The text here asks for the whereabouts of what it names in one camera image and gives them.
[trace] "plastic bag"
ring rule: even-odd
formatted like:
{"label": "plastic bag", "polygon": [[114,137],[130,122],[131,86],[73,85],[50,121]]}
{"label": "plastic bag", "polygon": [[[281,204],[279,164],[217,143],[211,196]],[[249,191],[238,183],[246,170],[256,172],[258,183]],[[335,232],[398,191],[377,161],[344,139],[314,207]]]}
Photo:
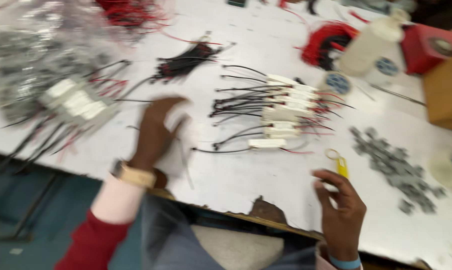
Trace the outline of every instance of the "plastic bag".
{"label": "plastic bag", "polygon": [[42,108],[37,98],[70,76],[119,58],[103,10],[91,0],[21,0],[1,15],[0,108],[12,123]]}

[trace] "chipped table surface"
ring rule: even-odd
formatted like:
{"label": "chipped table surface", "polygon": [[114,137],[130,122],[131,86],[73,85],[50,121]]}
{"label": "chipped table surface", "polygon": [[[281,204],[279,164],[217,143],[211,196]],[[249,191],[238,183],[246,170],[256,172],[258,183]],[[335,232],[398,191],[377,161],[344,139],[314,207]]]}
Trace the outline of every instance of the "chipped table surface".
{"label": "chipped table surface", "polygon": [[[337,5],[329,0],[318,2],[319,16],[308,15],[305,3],[289,4],[292,10],[302,15],[310,26],[315,22],[339,20]],[[377,15],[353,8],[366,19]],[[342,15],[357,28],[364,24],[347,14],[348,8],[338,6]],[[176,2],[176,16],[172,26],[164,29],[168,34],[183,39],[202,36],[206,30],[212,31],[213,42],[237,46],[220,54],[223,64],[244,65],[262,72],[289,78],[300,77],[309,85],[317,85],[324,71],[308,66],[299,57],[307,39],[307,30],[301,21],[289,12],[277,8],[274,3],[265,6],[257,1],[249,1],[247,8],[226,5],[218,0],[189,0]],[[129,86],[155,72],[157,57],[173,57],[188,45],[161,34],[150,34],[136,44],[126,57],[137,61],[128,70]],[[399,51],[391,52],[390,59],[403,68]],[[312,155],[291,154],[285,151],[241,152],[235,154],[191,153],[188,159],[192,189],[187,181],[179,147],[195,145],[211,149],[211,143],[232,135],[236,131],[259,125],[257,118],[243,116],[218,127],[212,123],[217,118],[208,118],[211,101],[229,97],[231,93],[217,93],[215,88],[246,87],[257,85],[253,81],[220,78],[219,75],[247,75],[260,78],[257,74],[242,69],[223,69],[216,63],[204,63],[196,68],[183,83],[164,85],[143,85],[129,98],[150,99],[159,95],[185,95],[193,101],[186,112],[192,117],[182,144],[176,144],[170,155],[171,163],[165,165],[170,176],[168,189],[177,200],[207,205],[212,210],[232,213],[249,213],[253,202],[262,196],[263,200],[283,212],[289,226],[303,230],[320,231],[320,207],[311,189],[313,178],[311,169],[329,168],[335,163],[324,156],[324,150],[333,148],[346,158],[350,180],[368,207],[361,233],[362,251],[388,257],[404,263],[424,260],[434,269],[452,269],[452,194],[442,200],[431,198],[438,206],[436,215],[415,212],[407,216],[398,209],[403,194],[390,187],[384,177],[368,166],[368,160],[358,156],[352,149],[353,136],[350,126],[364,130],[374,126],[381,137],[394,146],[408,149],[411,164],[423,166],[424,180],[437,185],[427,171],[428,159],[436,150],[452,147],[452,131],[432,126],[427,122],[426,109],[396,96],[380,92],[364,81],[352,78],[376,101],[372,101],[358,88],[347,97],[349,105],[357,110],[342,108],[337,113],[340,119],[331,115],[326,125],[335,130],[335,136],[307,135],[301,140],[291,140],[288,147],[310,143],[304,150],[315,151]],[[421,79],[400,74],[392,91],[424,101]],[[115,158],[129,158],[136,139],[136,131],[126,126],[137,125],[143,104],[125,103],[122,111],[101,130],[80,139],[76,144],[78,153],[67,153],[61,163],[56,156],[44,156],[39,163],[79,175],[104,179]],[[0,127],[6,122],[0,115]],[[27,128],[0,129],[0,153],[13,150],[24,138]],[[226,144],[222,150],[238,150],[246,147],[245,139],[236,139]],[[28,149],[21,155],[32,152]]]}

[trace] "cardboard box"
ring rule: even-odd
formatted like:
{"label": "cardboard box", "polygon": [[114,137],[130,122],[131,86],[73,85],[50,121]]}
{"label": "cardboard box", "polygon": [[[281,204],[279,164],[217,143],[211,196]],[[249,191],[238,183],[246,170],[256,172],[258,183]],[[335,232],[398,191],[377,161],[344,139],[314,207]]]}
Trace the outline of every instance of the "cardboard box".
{"label": "cardboard box", "polygon": [[452,130],[452,58],[424,75],[429,122]]}

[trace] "teal floor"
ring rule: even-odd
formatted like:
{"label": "teal floor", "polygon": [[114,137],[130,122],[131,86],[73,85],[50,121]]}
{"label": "teal floor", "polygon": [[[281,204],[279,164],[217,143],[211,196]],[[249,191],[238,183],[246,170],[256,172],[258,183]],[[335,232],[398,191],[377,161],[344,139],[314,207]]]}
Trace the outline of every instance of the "teal floor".
{"label": "teal floor", "polygon": [[[0,174],[0,234],[13,231],[14,224],[24,215],[52,174],[38,167],[28,175],[11,176],[13,169],[14,166]],[[25,231],[32,232],[32,241],[0,241],[0,270],[52,269],[71,243],[71,232],[85,219],[100,184],[99,181],[79,176],[56,181],[25,228]],[[135,222],[109,269],[140,269],[139,247],[139,222]],[[14,249],[22,249],[22,252],[19,255],[10,254]]]}

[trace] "yellow tool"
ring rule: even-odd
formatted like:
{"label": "yellow tool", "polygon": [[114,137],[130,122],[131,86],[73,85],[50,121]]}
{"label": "yellow tool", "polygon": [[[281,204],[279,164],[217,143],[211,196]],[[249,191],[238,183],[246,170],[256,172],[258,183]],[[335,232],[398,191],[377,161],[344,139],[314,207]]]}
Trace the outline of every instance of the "yellow tool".
{"label": "yellow tool", "polygon": [[339,154],[339,152],[334,149],[326,149],[324,154],[329,159],[336,161],[338,174],[348,178],[346,160]]}

